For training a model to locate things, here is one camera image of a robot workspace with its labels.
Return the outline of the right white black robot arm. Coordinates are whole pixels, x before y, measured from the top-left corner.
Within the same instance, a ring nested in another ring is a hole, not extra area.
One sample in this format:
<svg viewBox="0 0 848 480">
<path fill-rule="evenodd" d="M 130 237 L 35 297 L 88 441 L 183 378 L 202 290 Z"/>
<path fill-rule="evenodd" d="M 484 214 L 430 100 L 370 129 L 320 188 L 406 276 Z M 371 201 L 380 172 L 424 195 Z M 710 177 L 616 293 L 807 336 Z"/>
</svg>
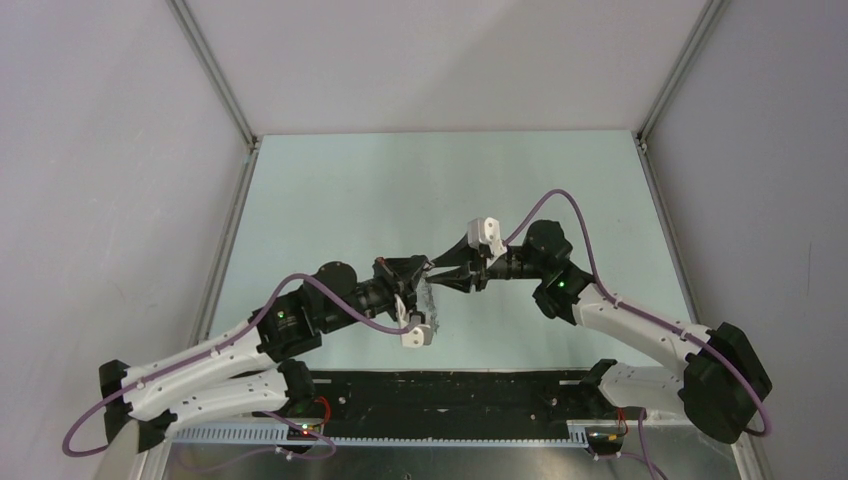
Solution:
<svg viewBox="0 0 848 480">
<path fill-rule="evenodd" d="M 468 233 L 434 260 L 430 284 L 479 292 L 492 280 L 536 280 L 541 313 L 608 335 L 657 362 L 628 367 L 615 361 L 580 394 L 583 409 L 604 418 L 618 407 L 644 406 L 683 414 L 710 438 L 733 444 L 748 432 L 756 404 L 773 384 L 744 331 L 724 322 L 710 329 L 653 314 L 603 293 L 581 270 L 559 222 L 537 220 L 519 246 L 507 246 L 492 218 L 470 222 Z"/>
</svg>

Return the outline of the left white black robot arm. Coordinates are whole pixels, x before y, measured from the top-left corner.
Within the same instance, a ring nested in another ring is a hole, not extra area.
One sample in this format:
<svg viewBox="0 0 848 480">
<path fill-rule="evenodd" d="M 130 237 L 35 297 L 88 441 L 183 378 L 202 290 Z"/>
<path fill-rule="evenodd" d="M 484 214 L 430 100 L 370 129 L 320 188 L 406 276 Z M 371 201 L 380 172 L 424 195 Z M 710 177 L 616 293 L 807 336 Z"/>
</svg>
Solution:
<svg viewBox="0 0 848 480">
<path fill-rule="evenodd" d="M 138 449 L 149 450 L 177 432 L 241 414 L 273 412 L 301 417 L 317 393 L 299 355 L 317 349 L 334 331 L 364 324 L 381 333 L 415 328 L 417 287 L 432 267 L 424 255 L 379 257 L 360 281 L 334 261 L 313 275 L 286 277 L 264 306 L 232 329 L 168 358 L 99 368 L 107 440 L 131 422 Z"/>
</svg>

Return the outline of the grey toothed keyring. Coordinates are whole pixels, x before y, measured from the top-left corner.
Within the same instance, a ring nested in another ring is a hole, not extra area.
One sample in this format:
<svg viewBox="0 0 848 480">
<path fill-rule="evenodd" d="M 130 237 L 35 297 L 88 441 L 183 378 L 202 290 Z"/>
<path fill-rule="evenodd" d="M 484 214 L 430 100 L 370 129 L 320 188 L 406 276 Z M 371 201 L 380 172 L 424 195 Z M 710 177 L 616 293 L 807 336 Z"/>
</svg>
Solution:
<svg viewBox="0 0 848 480">
<path fill-rule="evenodd" d="M 439 320 L 434 287 L 424 278 L 419 282 L 416 292 L 417 305 L 426 314 L 433 333 L 436 333 L 439 329 Z"/>
</svg>

